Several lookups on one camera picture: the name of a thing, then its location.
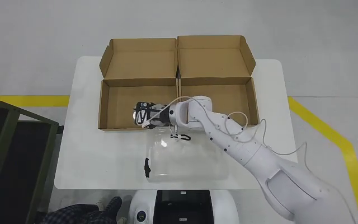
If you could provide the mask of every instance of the clear plastic container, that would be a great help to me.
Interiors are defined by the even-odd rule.
[[[170,137],[169,127],[147,131],[149,182],[221,180],[228,176],[223,153],[205,132],[179,130],[190,141]]]

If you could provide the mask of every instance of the plaid shirt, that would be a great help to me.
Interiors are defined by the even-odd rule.
[[[75,204],[46,215],[42,224],[117,224],[120,197],[114,197],[102,212],[94,204]]]

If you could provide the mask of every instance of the white table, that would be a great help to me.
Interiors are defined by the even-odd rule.
[[[76,66],[57,164],[58,189],[259,189],[255,178],[228,155],[229,175],[220,181],[149,183],[144,176],[145,131],[104,132],[97,129],[101,57],[81,57]],[[266,118],[266,143],[280,153],[295,150],[281,63],[256,60],[258,112]],[[262,137],[262,130],[257,138]],[[297,162],[296,154],[285,156]]]

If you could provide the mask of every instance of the yellow tape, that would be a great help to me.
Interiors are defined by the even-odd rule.
[[[358,206],[358,161],[352,143],[350,143],[344,136],[336,132],[328,124],[307,110],[304,106],[300,105],[292,97],[289,97],[288,100],[290,109],[295,114],[301,117],[304,121],[310,124],[314,129],[316,129],[341,149],[343,158],[346,163],[349,179],[353,188],[353,193],[356,198],[356,204]]]
[[[14,106],[68,106],[69,96],[0,96],[0,101]]]

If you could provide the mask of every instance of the open cardboard box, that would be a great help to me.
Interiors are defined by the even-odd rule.
[[[177,74],[179,62],[180,73]],[[98,128],[136,130],[139,101],[167,104],[178,96],[208,96],[213,111],[241,111],[258,124],[255,60],[243,36],[179,36],[176,39],[112,39],[100,63]],[[232,118],[244,125],[244,117]]]
[[[251,74],[255,59],[243,36],[179,36],[180,96],[208,96],[213,111],[241,111],[248,125],[259,122]],[[241,125],[245,117],[231,116]]]
[[[138,101],[168,104],[178,97],[176,39],[112,39],[100,62],[98,128],[141,129],[134,124]]]

